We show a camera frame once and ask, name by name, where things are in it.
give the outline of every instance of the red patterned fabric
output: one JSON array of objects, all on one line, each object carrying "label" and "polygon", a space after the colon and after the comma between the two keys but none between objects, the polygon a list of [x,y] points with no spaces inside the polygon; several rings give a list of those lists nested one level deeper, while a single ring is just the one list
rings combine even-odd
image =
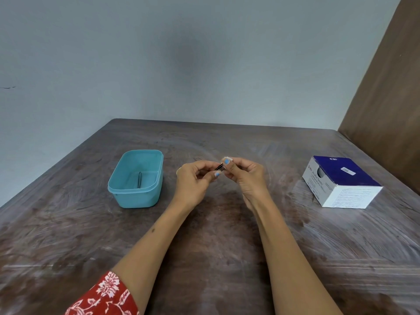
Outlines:
[{"label": "red patterned fabric", "polygon": [[108,272],[71,305],[66,315],[138,315],[133,296],[113,272]]}]

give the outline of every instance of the wooden table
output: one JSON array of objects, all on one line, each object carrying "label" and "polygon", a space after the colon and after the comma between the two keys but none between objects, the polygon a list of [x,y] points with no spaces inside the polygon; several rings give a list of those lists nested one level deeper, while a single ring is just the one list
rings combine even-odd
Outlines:
[{"label": "wooden table", "polygon": [[[107,191],[132,149],[165,155],[154,207],[121,209]],[[384,189],[365,210],[322,208],[301,178],[312,155],[350,157]],[[265,165],[274,201],[345,314],[420,311],[420,196],[338,132],[114,119],[0,209],[1,314],[62,314],[165,210],[179,166],[223,156]],[[212,184],[181,226],[147,311],[274,313],[257,225],[232,181]]]}]

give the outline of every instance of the teal plastic container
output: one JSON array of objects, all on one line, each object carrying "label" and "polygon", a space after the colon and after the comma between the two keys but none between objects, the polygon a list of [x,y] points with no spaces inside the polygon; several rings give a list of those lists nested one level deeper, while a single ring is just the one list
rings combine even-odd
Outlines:
[{"label": "teal plastic container", "polygon": [[111,175],[108,191],[123,208],[147,208],[159,200],[162,181],[163,154],[159,150],[130,150]]}]

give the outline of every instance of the wall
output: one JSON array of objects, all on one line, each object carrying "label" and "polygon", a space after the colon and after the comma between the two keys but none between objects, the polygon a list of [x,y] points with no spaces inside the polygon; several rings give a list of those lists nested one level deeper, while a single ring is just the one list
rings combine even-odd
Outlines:
[{"label": "wall", "polygon": [[337,129],[399,0],[2,0],[0,204],[116,117]]},{"label": "wall", "polygon": [[401,0],[339,131],[420,194],[420,0]]}]

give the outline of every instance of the white and blue box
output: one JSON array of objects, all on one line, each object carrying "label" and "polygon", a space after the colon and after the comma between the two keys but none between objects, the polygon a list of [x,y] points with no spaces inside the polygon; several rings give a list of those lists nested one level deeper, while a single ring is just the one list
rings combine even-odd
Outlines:
[{"label": "white and blue box", "polygon": [[382,189],[350,158],[313,156],[302,177],[323,207],[365,209]]}]

